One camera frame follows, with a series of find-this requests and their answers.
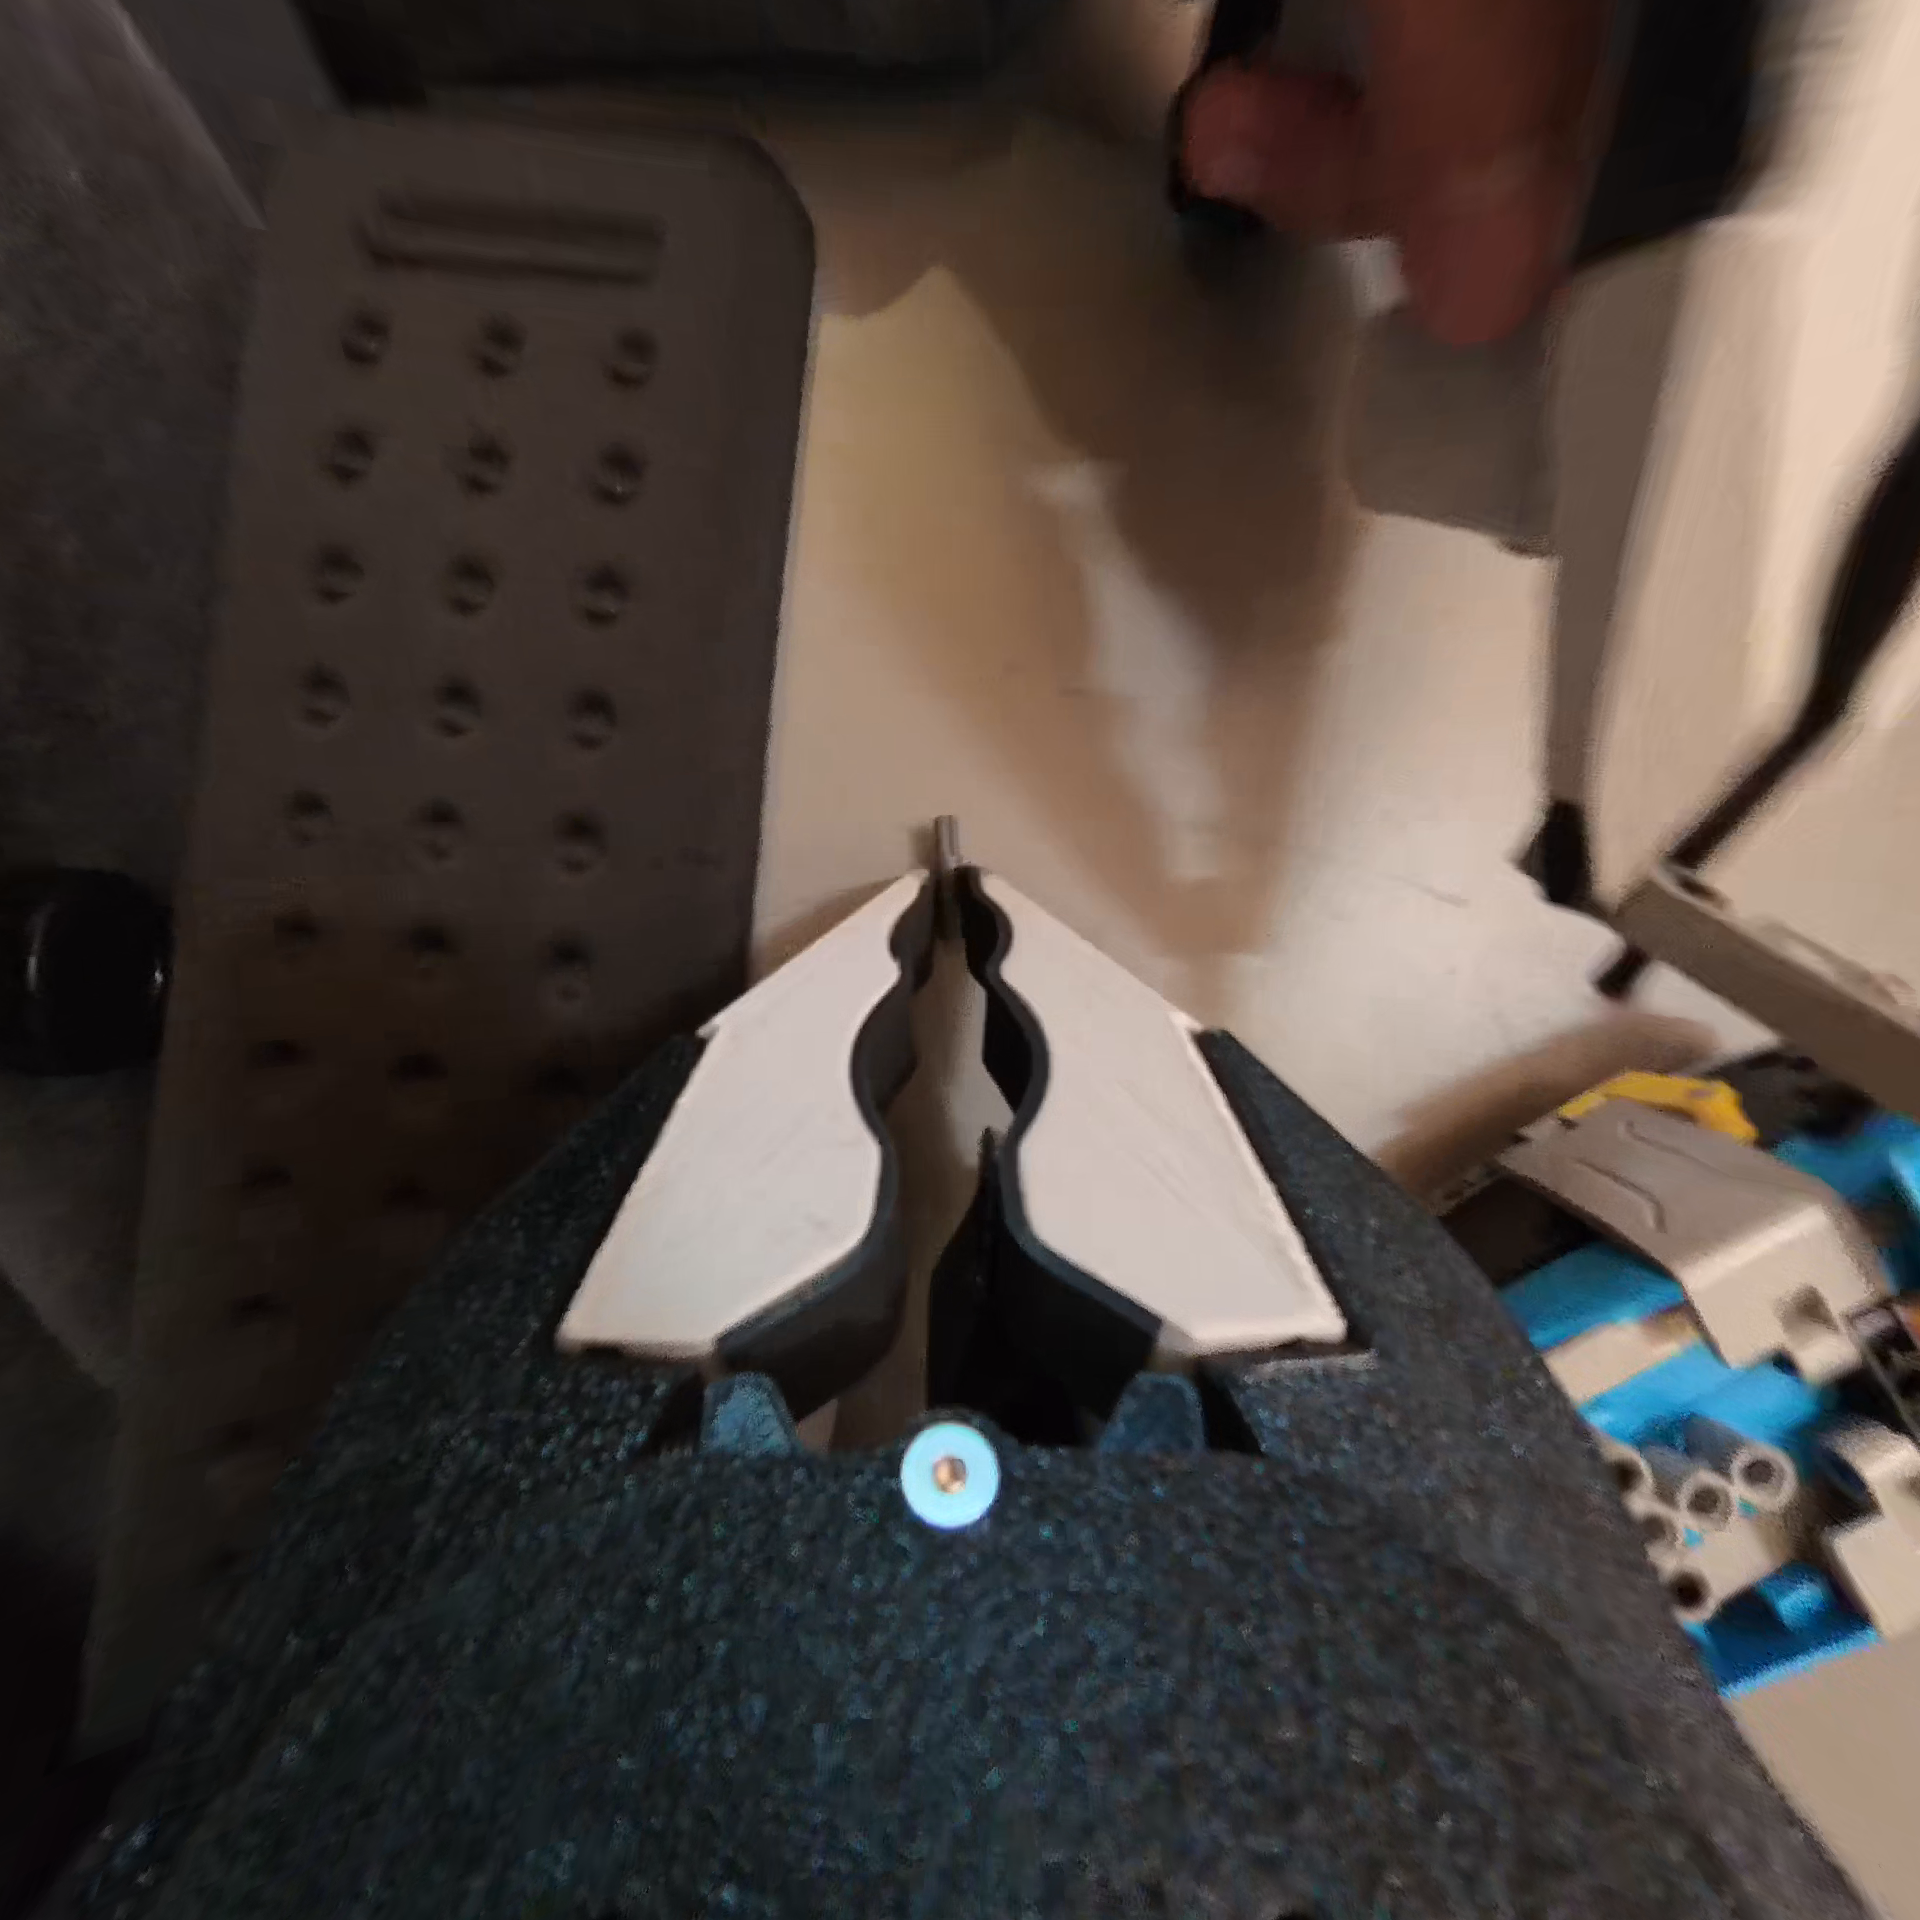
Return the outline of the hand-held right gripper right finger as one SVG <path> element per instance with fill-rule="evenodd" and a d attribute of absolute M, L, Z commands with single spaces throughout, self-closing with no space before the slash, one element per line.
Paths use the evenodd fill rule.
<path fill-rule="evenodd" d="M 1339 1346 L 1346 1315 L 1204 1028 L 990 872 L 966 874 L 966 964 L 1010 1108 L 995 1172 L 1012 1341 L 1058 1373 Z"/>

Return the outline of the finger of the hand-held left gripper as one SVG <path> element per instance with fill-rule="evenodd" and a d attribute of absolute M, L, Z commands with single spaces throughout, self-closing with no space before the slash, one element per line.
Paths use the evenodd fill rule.
<path fill-rule="evenodd" d="M 1553 888 L 1707 867 L 1916 604 L 1916 272 L 1595 272 L 1553 355 Z"/>

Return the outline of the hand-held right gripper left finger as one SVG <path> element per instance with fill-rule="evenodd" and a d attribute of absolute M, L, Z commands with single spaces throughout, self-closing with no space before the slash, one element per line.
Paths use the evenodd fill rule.
<path fill-rule="evenodd" d="M 734 998 L 561 1318 L 572 1353 L 722 1357 L 864 1282 L 897 1306 L 886 1113 L 917 1053 L 938 888 L 908 872 Z"/>

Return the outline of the blue brick vehicle model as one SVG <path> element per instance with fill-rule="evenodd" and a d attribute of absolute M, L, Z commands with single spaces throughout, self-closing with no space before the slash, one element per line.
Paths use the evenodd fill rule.
<path fill-rule="evenodd" d="M 1521 1129 L 1442 1222 L 1721 1693 L 1916 1637 L 1916 1117 L 1778 1050 L 1620 1073 Z"/>

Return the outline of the person's left forearm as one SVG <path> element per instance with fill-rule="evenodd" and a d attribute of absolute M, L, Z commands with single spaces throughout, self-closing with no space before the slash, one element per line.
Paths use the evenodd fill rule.
<path fill-rule="evenodd" d="M 1613 2 L 1565 282 L 1728 214 L 1778 134 L 1818 5 Z"/>

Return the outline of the grey desk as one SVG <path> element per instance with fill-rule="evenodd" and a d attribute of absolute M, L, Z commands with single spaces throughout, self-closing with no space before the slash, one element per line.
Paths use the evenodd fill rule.
<path fill-rule="evenodd" d="M 1608 272 L 1916 272 L 1916 67 L 1811 107 L 1760 201 Z M 1349 488 L 1352 254 L 1249 296 L 1177 261 L 1157 171 L 1009 102 L 777 102 L 819 318 L 754 966 L 962 845 L 1436 1197 L 1499 1129 L 1760 1032 L 1513 864 L 1553 564 Z M 1728 885 L 1916 986 L 1916 616 L 1852 773 Z"/>

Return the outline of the person's left hand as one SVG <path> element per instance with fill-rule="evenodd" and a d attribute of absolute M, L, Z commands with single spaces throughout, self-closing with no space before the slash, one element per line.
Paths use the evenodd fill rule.
<path fill-rule="evenodd" d="M 1176 174 L 1278 233 L 1393 243 L 1412 318 L 1440 346 L 1492 346 L 1550 299 L 1576 219 L 1563 139 L 1508 121 L 1475 76 L 1221 65 L 1186 93 Z"/>

